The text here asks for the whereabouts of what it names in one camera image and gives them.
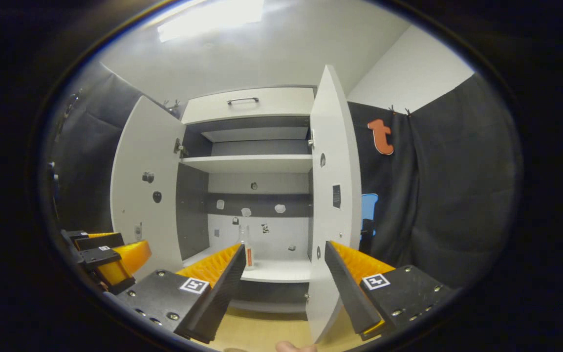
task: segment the cabinet door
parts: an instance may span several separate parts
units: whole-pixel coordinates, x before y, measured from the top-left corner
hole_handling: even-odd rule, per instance
[[[145,239],[152,250],[152,257],[134,274],[137,279],[156,269],[182,268],[175,214],[179,154],[173,149],[185,131],[183,123],[142,96],[116,149],[110,185],[112,227],[125,243]],[[153,173],[152,183],[143,181],[144,172]],[[154,198],[155,192],[161,196]]]
[[[360,244],[362,187],[351,113],[340,80],[327,65],[310,114],[314,220],[309,299],[311,336],[318,342],[338,316],[342,303],[325,263],[325,243],[357,249]]]

